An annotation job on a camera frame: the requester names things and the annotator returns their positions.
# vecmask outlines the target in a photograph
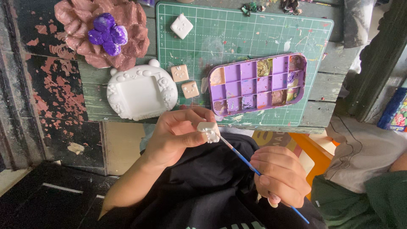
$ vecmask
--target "person's left hand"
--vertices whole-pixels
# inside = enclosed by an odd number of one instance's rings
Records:
[[[257,192],[268,198],[272,207],[277,207],[280,201],[287,206],[302,207],[311,187],[293,152],[285,147],[267,146],[254,152],[250,163],[262,174],[254,175]]]
[[[214,113],[203,107],[164,112],[144,152],[151,165],[172,166],[187,147],[204,144],[208,138],[197,126],[205,121],[216,122]]]

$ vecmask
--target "cutting mat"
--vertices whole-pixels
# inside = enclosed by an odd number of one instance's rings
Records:
[[[157,11],[158,61],[170,71],[186,64],[189,78],[201,87],[202,79],[221,64],[284,53],[303,53],[308,60],[305,94],[293,105],[225,117],[218,124],[250,126],[298,126],[333,28],[328,19],[272,13],[245,16],[240,10],[159,2]],[[170,26],[183,13],[193,24],[184,40]],[[178,102],[174,110],[192,106],[211,109],[208,90],[186,99],[178,82]]]

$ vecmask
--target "paint palette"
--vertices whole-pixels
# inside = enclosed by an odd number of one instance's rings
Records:
[[[304,96],[306,64],[303,54],[290,53],[215,67],[212,110],[228,116],[295,104]]]

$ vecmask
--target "peach square tile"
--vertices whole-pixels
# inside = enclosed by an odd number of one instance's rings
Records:
[[[199,95],[198,86],[195,81],[182,84],[181,88],[186,99]]]
[[[173,74],[174,82],[180,82],[189,79],[188,70],[186,69],[185,64],[179,66],[172,66],[171,73]]]

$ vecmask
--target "purple flower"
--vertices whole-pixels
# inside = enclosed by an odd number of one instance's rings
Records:
[[[93,21],[95,29],[89,30],[89,42],[102,45],[110,56],[119,55],[120,45],[127,44],[127,30],[124,26],[116,26],[114,17],[110,13],[103,13]]]

